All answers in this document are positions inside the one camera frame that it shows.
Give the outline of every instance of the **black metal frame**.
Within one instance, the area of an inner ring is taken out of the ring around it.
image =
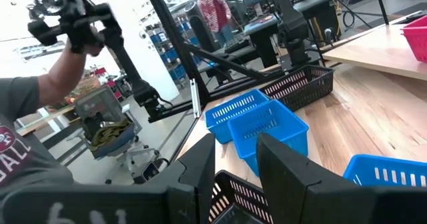
[[[384,8],[384,3],[382,2],[382,0],[378,0],[378,4],[380,5],[381,8],[381,14],[382,14],[382,18],[384,19],[384,23],[386,25],[388,25],[388,18],[387,18],[387,12],[386,9]]]
[[[155,12],[159,17],[159,20],[161,21],[161,23],[165,28],[165,32],[169,37],[169,40],[171,41],[172,45],[175,47],[177,56],[181,60],[181,63],[183,65],[183,68],[185,69],[185,72],[187,73],[188,78],[195,79],[195,82],[197,83],[200,104],[202,108],[204,108],[211,101],[218,100],[220,98],[226,97],[228,95],[232,95],[240,91],[244,91],[245,89],[248,89],[250,87],[255,87],[257,85],[267,83],[269,81],[272,81],[284,75],[284,72],[281,69],[278,69],[276,72],[266,73],[266,74],[263,74],[254,70],[249,70],[232,61],[228,61],[226,59],[213,55],[212,53],[204,51],[203,49],[184,43],[184,40],[175,26],[175,21],[173,20],[165,1],[164,0],[150,0],[150,1],[151,1],[151,4],[153,5]],[[203,82],[203,79],[201,78],[198,68],[196,67],[196,65],[194,65],[193,59],[190,53],[193,53],[194,55],[197,55],[205,59],[209,59],[211,61],[215,61],[216,63],[219,63],[220,65],[223,65],[229,69],[242,73],[247,77],[236,80],[233,83],[230,83],[229,85],[226,85],[210,93],[207,90],[207,87]],[[167,109],[156,118],[149,118],[148,121],[150,123],[154,121],[158,121],[160,119],[170,117],[172,115],[181,113],[182,111],[186,111],[192,108],[193,107],[192,107],[191,100],[184,101],[183,103],[180,103],[178,105],[175,105]]]

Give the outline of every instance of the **office chair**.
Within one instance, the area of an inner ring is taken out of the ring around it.
[[[122,165],[126,165],[132,177],[135,179],[135,171],[133,168],[135,164],[133,158],[135,156],[153,152],[156,157],[159,157],[159,151],[154,148],[149,148],[147,145],[137,145],[132,148],[132,145],[139,141],[137,136],[137,132],[140,130],[140,127],[138,128],[139,124],[135,123],[137,121],[131,116],[129,109],[124,110],[127,115],[123,114],[120,102],[115,98],[113,91],[107,85],[103,85],[77,98],[74,105],[75,112],[82,120],[84,130],[84,136],[83,130],[77,135],[85,142],[89,150],[91,150],[93,157],[95,159],[118,157],[117,164],[110,170],[105,184],[111,184],[110,175],[112,175],[114,171],[118,171]],[[118,123],[125,123],[125,125],[119,126]],[[110,127],[111,130],[120,130],[119,132],[121,133],[113,141],[109,141],[102,146],[94,148],[91,141],[96,131],[101,127]]]

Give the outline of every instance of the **person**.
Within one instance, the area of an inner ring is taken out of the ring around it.
[[[232,18],[232,12],[224,0],[198,0],[199,10],[205,19],[205,23],[218,40],[221,47],[233,39],[232,28],[228,20]]]
[[[83,54],[75,54],[67,42],[47,74],[0,78],[0,201],[9,193],[29,185],[74,183],[70,170],[62,166],[34,135],[20,136],[13,122],[35,113],[38,108],[62,101],[79,83],[86,55],[97,56],[101,49],[87,46]]]

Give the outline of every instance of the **red striped shirt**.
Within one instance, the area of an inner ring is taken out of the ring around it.
[[[224,0],[199,0],[197,4],[207,26],[215,33],[220,32],[232,16]]]

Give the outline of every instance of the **black plastic basket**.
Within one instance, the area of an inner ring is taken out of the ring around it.
[[[334,69],[306,65],[260,89],[272,99],[296,111],[329,94],[334,88]]]
[[[209,223],[271,224],[273,220],[262,189],[227,171],[220,171],[215,176]]]

